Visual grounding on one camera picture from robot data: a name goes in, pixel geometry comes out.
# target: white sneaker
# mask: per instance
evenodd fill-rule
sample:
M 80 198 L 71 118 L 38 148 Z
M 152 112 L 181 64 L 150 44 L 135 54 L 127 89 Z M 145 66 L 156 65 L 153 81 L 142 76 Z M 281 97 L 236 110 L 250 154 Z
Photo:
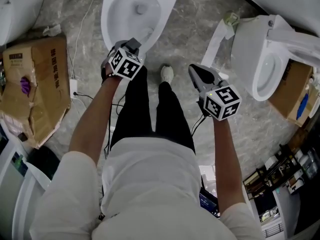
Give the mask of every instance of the white sneaker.
M 163 66 L 161 69 L 161 83 L 168 82 L 169 85 L 171 84 L 172 80 L 174 79 L 174 70 L 171 66 Z

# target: black and white marker cube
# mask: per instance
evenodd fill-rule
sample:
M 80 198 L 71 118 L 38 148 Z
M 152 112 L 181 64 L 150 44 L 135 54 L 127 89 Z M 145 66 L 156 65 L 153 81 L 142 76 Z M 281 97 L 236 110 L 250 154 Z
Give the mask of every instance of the black and white marker cube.
M 208 91 L 205 94 L 204 109 L 214 118 L 222 121 L 235 115 L 242 99 L 233 85 L 228 85 Z
M 136 55 L 124 50 L 123 48 L 118 49 L 115 55 L 110 58 L 109 63 L 113 73 L 129 80 L 134 79 L 143 66 Z

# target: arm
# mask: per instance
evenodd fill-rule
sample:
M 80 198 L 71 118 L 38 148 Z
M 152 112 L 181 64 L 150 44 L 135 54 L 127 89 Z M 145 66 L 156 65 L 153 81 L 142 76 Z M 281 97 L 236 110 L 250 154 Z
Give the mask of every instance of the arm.
M 240 164 L 228 120 L 213 119 L 215 140 L 215 177 L 218 204 L 222 214 L 227 208 L 245 203 Z
M 108 78 L 77 124 L 69 147 L 72 152 L 62 157 L 37 204 L 30 228 L 32 239 L 91 239 L 100 214 L 96 166 L 120 81 Z
M 98 163 L 105 139 L 110 109 L 120 77 L 111 77 L 104 81 L 90 106 L 78 122 L 69 146 L 69 151 L 86 154 Z

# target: white toilet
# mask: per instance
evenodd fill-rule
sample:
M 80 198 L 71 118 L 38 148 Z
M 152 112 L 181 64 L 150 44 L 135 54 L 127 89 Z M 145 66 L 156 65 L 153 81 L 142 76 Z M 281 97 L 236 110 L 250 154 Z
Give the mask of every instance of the white toilet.
M 121 40 L 135 38 L 139 57 L 156 43 L 176 0 L 103 0 L 101 30 L 108 50 Z
M 44 0 L 0 0 L 0 46 L 27 32 L 36 22 Z
M 320 38 L 295 32 L 279 15 L 260 15 L 239 23 L 231 66 L 254 99 L 270 98 L 289 59 L 320 68 Z

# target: product box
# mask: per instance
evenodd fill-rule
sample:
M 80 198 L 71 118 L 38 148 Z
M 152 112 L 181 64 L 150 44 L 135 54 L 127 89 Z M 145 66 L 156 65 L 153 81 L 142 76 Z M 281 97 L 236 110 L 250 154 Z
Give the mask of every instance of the product box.
M 266 170 L 269 170 L 277 162 L 278 162 L 278 159 L 276 158 L 276 156 L 273 155 L 273 156 L 269 157 L 269 159 L 264 163 L 264 166 L 265 166 Z
M 3 119 L 15 136 L 38 149 L 70 106 L 66 39 L 50 37 L 10 47 L 3 52 L 3 62 Z
M 312 72 L 312 66 L 290 60 L 279 86 L 268 100 L 285 119 L 300 127 L 307 120 L 319 94 L 319 91 L 309 83 Z M 306 94 L 308 94 L 306 107 L 297 119 L 299 106 Z

